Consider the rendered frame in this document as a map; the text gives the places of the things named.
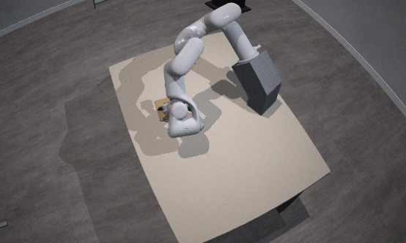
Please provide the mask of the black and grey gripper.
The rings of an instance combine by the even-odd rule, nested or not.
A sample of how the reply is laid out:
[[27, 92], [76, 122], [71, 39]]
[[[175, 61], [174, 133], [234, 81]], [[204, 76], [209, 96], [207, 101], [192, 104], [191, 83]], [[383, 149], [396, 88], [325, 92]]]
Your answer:
[[158, 108], [158, 110], [162, 110], [162, 111], [163, 111], [163, 114], [169, 115], [168, 113], [165, 113], [165, 112], [164, 112], [164, 110], [167, 109], [167, 105], [168, 105], [168, 104], [169, 104], [169, 103], [167, 103], [166, 105], [162, 105], [161, 108]]

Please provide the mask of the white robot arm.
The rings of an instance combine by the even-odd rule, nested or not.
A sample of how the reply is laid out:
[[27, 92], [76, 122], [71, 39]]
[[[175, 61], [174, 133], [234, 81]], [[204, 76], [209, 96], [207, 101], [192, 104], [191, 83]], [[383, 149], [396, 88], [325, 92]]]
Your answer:
[[[171, 99], [167, 109], [164, 110], [169, 114], [167, 132], [170, 138], [200, 132], [199, 111], [194, 101], [187, 96], [184, 82], [184, 75], [191, 70], [203, 53], [204, 43], [200, 38], [221, 28], [239, 58], [238, 63], [248, 62], [259, 55], [257, 49], [261, 46], [252, 47], [241, 26], [235, 21], [241, 16], [241, 12], [239, 5], [227, 3], [189, 25], [175, 39], [176, 57], [164, 65], [166, 95]], [[175, 103], [175, 100], [181, 102]], [[185, 119], [188, 108], [183, 102], [190, 107], [192, 118]]]

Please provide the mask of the brown mat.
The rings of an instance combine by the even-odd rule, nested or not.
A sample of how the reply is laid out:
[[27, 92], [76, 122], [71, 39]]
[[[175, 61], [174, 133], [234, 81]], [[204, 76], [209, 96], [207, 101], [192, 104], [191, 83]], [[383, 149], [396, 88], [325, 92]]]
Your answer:
[[160, 108], [162, 104], [164, 104], [166, 102], [170, 102], [170, 99], [164, 98], [164, 99], [155, 100], [154, 102], [155, 102], [155, 106], [156, 106], [156, 110], [158, 112], [158, 117], [160, 119], [160, 122], [168, 120], [169, 115], [163, 114], [163, 111], [158, 110], [158, 108]]

